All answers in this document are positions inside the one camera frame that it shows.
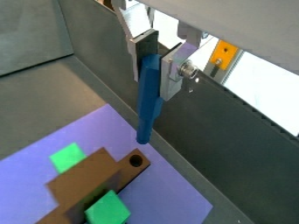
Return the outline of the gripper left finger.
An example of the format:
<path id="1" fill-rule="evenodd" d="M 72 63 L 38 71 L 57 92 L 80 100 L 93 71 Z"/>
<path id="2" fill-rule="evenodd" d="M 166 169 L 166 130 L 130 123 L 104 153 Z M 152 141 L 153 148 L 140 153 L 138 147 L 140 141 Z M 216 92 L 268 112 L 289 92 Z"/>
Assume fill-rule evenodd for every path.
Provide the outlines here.
<path id="1" fill-rule="evenodd" d="M 126 49 L 132 57 L 134 81 L 138 81 L 141 59 L 157 54 L 158 31 L 152 28 L 149 8 L 136 0 L 112 0 L 117 20 L 125 33 Z"/>

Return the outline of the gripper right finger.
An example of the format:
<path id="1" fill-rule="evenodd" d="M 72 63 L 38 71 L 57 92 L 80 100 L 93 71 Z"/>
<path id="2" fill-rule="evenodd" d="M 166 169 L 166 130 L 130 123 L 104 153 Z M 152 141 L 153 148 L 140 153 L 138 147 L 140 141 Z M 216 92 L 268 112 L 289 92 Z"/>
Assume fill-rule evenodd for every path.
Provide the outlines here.
<path id="1" fill-rule="evenodd" d="M 180 21 L 176 34 L 185 42 L 178 43 L 161 57 L 160 96 L 165 101 L 180 91 L 182 79 L 192 79 L 198 71 L 188 58 L 198 49 L 201 30 Z"/>

